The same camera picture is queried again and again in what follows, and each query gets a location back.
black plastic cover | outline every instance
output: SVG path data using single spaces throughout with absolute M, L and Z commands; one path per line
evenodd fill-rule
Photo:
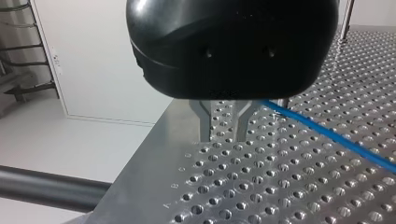
M 336 0 L 129 0 L 134 55 L 156 90 L 184 99 L 276 99 L 318 77 Z

gray metal pipe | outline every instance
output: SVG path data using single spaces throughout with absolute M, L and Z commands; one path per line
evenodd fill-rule
M 111 184 L 0 166 L 0 197 L 91 212 Z
M 344 14 L 343 26 L 341 28 L 340 40 L 347 39 L 347 32 L 349 31 L 350 18 L 352 16 L 353 6 L 355 5 L 355 0 L 348 0 L 346 5 L 346 13 Z

white floor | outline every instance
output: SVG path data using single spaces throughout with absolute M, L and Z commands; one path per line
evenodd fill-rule
M 12 105 L 0 119 L 0 165 L 113 182 L 149 127 L 66 119 L 55 97 Z M 0 199 L 0 223 L 64 223 L 80 213 Z

perforated metal table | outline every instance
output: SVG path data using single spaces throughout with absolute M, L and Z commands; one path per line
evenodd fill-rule
M 395 161 L 396 34 L 359 28 L 334 42 L 290 107 Z M 201 142 L 202 120 L 175 100 L 87 223 L 396 223 L 396 175 L 264 107 L 238 142 L 237 108 L 212 102 Z

blue cable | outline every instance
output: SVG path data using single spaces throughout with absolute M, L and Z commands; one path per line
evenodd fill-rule
M 315 123 L 311 119 L 308 119 L 294 111 L 288 110 L 287 108 L 284 108 L 282 106 L 274 104 L 268 100 L 262 101 L 262 104 L 265 106 L 268 106 L 269 108 L 275 110 L 276 112 L 278 112 L 286 117 L 289 117 L 291 119 L 295 119 L 295 120 L 301 122 L 302 124 L 310 127 L 311 129 L 315 130 L 318 133 L 321 133 L 321 134 L 331 138 L 333 141 L 341 144 L 343 147 L 346 147 L 349 150 L 351 150 L 355 153 L 358 153 L 359 155 L 361 155 L 363 158 L 367 159 L 368 161 L 371 161 L 371 162 L 373 162 L 373 163 L 375 163 L 375 164 L 377 164 L 377 165 L 379 165 L 393 173 L 396 173 L 396 164 L 394 164 L 391 161 L 388 161 L 380 156 L 375 155 L 370 150 L 347 140 L 345 137 L 341 136 L 340 134 L 335 133 L 331 130 L 328 130 L 328 129 L 320 126 L 319 124 Z

